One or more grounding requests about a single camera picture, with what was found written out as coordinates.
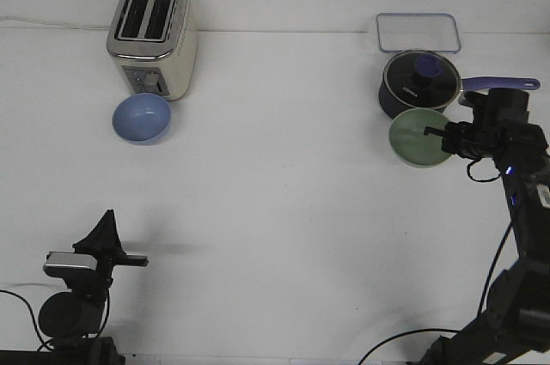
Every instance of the toaster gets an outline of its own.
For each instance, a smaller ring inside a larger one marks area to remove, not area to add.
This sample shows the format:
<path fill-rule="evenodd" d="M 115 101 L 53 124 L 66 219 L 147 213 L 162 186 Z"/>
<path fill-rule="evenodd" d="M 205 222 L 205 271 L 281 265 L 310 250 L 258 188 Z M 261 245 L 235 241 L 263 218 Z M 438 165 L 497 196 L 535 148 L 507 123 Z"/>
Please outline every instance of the toaster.
<path fill-rule="evenodd" d="M 176 100 L 189 89 L 198 33 L 189 0 L 119 0 L 107 51 L 131 90 Z"/>

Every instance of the pot handle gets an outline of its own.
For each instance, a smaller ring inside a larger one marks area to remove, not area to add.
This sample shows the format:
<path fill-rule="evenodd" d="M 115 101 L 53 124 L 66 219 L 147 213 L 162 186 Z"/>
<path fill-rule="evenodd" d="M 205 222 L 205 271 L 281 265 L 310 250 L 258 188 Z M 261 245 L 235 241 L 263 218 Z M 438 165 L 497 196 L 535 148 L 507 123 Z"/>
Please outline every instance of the pot handle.
<path fill-rule="evenodd" d="M 540 87 L 541 82 L 528 77 L 470 77 L 468 79 L 462 79 L 462 91 L 458 98 L 458 103 L 463 106 L 472 107 L 472 104 L 466 100 L 464 94 L 484 88 L 519 88 L 521 90 L 536 90 Z"/>

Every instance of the green bowl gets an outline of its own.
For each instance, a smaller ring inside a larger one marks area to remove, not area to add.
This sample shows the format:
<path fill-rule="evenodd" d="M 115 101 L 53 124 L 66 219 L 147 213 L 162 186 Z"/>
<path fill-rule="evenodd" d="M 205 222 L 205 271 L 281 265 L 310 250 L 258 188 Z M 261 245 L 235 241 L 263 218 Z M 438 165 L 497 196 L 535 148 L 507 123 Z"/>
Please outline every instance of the green bowl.
<path fill-rule="evenodd" d="M 405 163 L 414 167 L 432 167 L 451 156 L 441 150 L 440 136 L 425 135 L 431 126 L 443 130 L 449 120 L 432 109 L 414 108 L 400 113 L 389 128 L 389 144 Z"/>

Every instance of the cooking pot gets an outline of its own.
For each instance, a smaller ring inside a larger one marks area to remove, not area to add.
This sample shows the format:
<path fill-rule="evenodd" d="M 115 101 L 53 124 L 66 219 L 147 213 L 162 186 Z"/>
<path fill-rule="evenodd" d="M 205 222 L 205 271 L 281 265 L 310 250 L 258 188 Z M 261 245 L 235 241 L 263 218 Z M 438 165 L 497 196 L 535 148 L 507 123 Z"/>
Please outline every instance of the cooking pot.
<path fill-rule="evenodd" d="M 480 76 L 462 80 L 447 58 L 426 50 L 407 50 L 386 64 L 378 100 L 382 110 L 394 118 L 414 107 L 442 112 L 461 91 L 483 88 L 536 90 L 540 86 L 536 79 L 519 77 Z"/>

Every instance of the blue bowl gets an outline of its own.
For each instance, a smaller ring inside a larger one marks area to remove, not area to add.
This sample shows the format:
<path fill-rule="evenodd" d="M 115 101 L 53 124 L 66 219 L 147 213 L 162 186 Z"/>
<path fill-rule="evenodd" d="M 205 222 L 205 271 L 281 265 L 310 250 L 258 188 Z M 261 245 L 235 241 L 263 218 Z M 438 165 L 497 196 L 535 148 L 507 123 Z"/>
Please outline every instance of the blue bowl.
<path fill-rule="evenodd" d="M 170 126 L 170 106 L 152 93 L 138 93 L 123 100 L 113 113 L 117 135 L 133 144 L 155 144 Z"/>

